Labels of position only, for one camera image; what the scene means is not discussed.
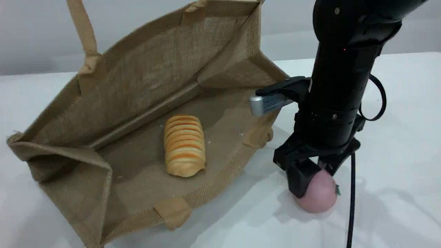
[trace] striped bread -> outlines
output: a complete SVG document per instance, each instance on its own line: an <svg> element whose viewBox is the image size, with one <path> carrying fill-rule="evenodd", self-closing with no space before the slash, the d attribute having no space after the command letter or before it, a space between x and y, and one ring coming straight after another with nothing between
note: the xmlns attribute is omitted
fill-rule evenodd
<svg viewBox="0 0 441 248"><path fill-rule="evenodd" d="M165 164L169 174L191 177L205 169L205 140L201 122L191 115L175 115L164 129Z"/></svg>

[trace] white tabletop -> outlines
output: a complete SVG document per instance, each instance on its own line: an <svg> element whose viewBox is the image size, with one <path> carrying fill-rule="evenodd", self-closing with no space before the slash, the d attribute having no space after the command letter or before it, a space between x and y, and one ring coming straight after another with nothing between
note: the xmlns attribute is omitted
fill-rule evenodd
<svg viewBox="0 0 441 248"><path fill-rule="evenodd" d="M314 60L277 61L288 74L310 76ZM382 55L373 74L388 96L385 115L356 137L357 185L353 247L441 247L441 53ZM0 77L0 137L24 131L74 73ZM381 100L373 83L363 110ZM273 151L290 135L297 106L285 107L274 139L212 202L193 211L175 232L158 226L122 237L107 248L345 247L350 168L335 175L342 196L325 214L293 202ZM7 248L80 248L82 242L32 180L24 162L0 142L0 240Z"/></svg>

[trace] jute tote bag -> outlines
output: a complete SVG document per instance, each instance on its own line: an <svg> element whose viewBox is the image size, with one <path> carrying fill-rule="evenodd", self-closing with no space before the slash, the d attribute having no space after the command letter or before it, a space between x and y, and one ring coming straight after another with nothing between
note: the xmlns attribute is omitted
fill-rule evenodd
<svg viewBox="0 0 441 248"><path fill-rule="evenodd" d="M261 4L200 0L101 55L81 0L67 0L85 63L7 142L86 247L180 227L271 139L278 113L255 117L247 104L286 78L260 51ZM205 133L206 169L190 178L165 170L164 124L178 113L197 116Z"/></svg>

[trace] pink ball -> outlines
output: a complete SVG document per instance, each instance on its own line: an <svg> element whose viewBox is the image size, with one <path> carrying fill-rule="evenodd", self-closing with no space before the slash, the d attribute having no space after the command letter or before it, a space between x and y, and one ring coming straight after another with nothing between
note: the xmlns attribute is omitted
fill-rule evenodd
<svg viewBox="0 0 441 248"><path fill-rule="evenodd" d="M336 183L333 177L325 170L317 173L311 180L304 197L295 201L309 213L328 211L337 201Z"/></svg>

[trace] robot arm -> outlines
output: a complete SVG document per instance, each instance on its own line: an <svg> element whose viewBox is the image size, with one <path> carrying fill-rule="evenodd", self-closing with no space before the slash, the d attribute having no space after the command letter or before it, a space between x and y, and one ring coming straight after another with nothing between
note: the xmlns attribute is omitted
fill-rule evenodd
<svg viewBox="0 0 441 248"><path fill-rule="evenodd" d="M302 198L312 178L332 176L360 147L354 138L365 118L358 113L372 66L401 20L426 0L316 0L314 31L319 40L311 78L294 77L256 91L254 115L293 101L299 105L293 134L274 152L290 191ZM309 158L319 157L316 165Z"/></svg>

